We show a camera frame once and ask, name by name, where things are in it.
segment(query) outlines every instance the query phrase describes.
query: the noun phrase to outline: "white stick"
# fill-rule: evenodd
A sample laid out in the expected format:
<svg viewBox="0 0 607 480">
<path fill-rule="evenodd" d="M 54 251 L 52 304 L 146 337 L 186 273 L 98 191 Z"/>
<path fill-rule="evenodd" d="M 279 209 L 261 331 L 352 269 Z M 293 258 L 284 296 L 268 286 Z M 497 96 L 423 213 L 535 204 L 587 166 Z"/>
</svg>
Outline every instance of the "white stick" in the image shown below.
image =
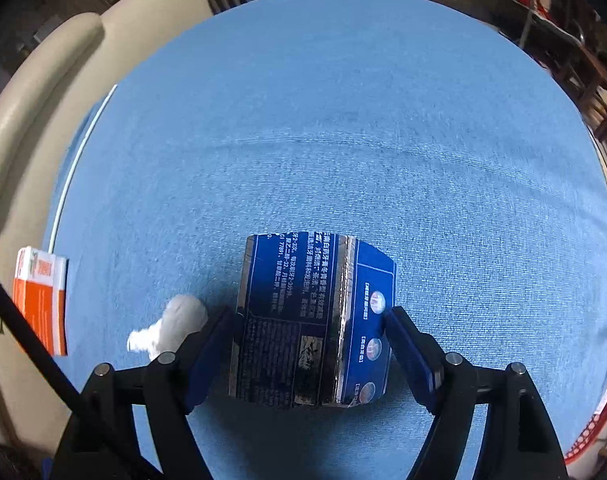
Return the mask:
<svg viewBox="0 0 607 480">
<path fill-rule="evenodd" d="M 55 220 L 53 221 L 53 230 L 50 233 L 50 242 L 48 243 L 48 252 L 50 254 L 52 254 L 53 250 L 55 249 L 55 238 L 57 236 L 57 229 L 59 228 L 59 220 L 61 218 L 62 211 L 64 209 L 64 202 L 66 201 L 66 195 L 68 194 L 68 188 L 70 187 L 70 183 L 72 181 L 72 175 L 74 174 L 74 170 L 77 167 L 79 158 L 82 156 L 82 151 L 84 150 L 84 147 L 86 146 L 86 142 L 88 142 L 88 137 L 90 137 L 90 134 L 92 133 L 93 129 L 95 128 L 95 124 L 97 124 L 97 121 L 100 118 L 101 112 L 103 112 L 104 108 L 108 104 L 108 101 L 110 101 L 110 98 L 112 97 L 112 95 L 114 94 L 116 89 L 117 89 L 117 85 L 114 85 L 113 88 L 110 89 L 110 92 L 108 92 L 108 95 L 103 100 L 103 103 L 101 103 L 100 109 L 97 110 L 97 113 L 92 118 L 92 122 L 90 123 L 90 126 L 88 126 L 88 129 L 86 130 L 86 134 L 84 135 L 84 138 L 82 139 L 82 143 L 79 145 L 79 148 L 77 149 L 77 153 L 75 154 L 74 159 L 72 160 L 70 170 L 68 171 L 68 176 L 66 177 L 66 182 L 64 183 L 64 188 L 62 189 L 61 196 L 59 197 L 59 204 L 57 204 Z"/>
</svg>

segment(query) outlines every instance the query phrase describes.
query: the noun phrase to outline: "blue box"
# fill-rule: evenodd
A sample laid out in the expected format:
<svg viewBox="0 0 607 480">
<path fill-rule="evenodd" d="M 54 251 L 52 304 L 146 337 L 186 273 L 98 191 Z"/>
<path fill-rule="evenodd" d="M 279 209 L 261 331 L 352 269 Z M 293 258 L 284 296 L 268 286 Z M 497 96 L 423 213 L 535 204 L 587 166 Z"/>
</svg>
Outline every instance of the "blue box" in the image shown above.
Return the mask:
<svg viewBox="0 0 607 480">
<path fill-rule="evenodd" d="M 248 238 L 229 394 L 259 404 L 351 407 L 385 393 L 391 349 L 383 313 L 395 263 L 352 236 Z"/>
</svg>

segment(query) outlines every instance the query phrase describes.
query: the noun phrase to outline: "round table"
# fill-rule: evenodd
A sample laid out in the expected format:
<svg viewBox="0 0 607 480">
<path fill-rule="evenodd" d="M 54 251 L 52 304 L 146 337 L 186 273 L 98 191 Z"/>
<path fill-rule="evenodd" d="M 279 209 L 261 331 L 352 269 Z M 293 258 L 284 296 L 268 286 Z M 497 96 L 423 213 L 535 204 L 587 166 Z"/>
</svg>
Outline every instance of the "round table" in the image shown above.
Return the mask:
<svg viewBox="0 0 607 480">
<path fill-rule="evenodd" d="M 145 364 L 130 331 L 175 294 L 234 305 L 246 237 L 299 230 L 391 256 L 417 326 L 473 364 L 524 362 L 574 441 L 607 380 L 607 187 L 577 109 L 515 45 L 426 0 L 257 0 L 167 44 L 71 182 L 59 364 L 78 388 L 99 362 Z M 431 417 L 392 362 L 372 405 L 277 411 L 215 387 L 189 421 L 216 480 L 403 479 Z"/>
</svg>

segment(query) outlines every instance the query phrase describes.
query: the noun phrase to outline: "white plush object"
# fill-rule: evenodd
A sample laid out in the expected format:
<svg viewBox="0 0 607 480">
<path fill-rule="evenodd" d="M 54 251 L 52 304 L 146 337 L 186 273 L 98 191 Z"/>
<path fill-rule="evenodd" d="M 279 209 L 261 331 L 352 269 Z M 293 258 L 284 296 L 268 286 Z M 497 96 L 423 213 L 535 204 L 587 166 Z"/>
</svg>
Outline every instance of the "white plush object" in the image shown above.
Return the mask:
<svg viewBox="0 0 607 480">
<path fill-rule="evenodd" d="M 162 352 L 176 352 L 188 334 L 199 332 L 208 321 L 208 311 L 194 296 L 178 294 L 166 305 L 162 318 L 128 336 L 129 352 L 148 352 L 151 361 Z"/>
</svg>

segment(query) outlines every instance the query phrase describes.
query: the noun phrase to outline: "orange and white box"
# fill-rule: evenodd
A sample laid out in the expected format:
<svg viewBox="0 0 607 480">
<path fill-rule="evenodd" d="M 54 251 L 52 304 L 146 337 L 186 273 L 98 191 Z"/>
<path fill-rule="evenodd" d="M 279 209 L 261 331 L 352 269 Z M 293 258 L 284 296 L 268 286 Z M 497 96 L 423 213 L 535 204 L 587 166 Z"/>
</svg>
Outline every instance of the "orange and white box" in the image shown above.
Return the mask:
<svg viewBox="0 0 607 480">
<path fill-rule="evenodd" d="M 33 247 L 17 255 L 12 299 L 50 355 L 66 355 L 67 264 L 66 258 Z"/>
</svg>

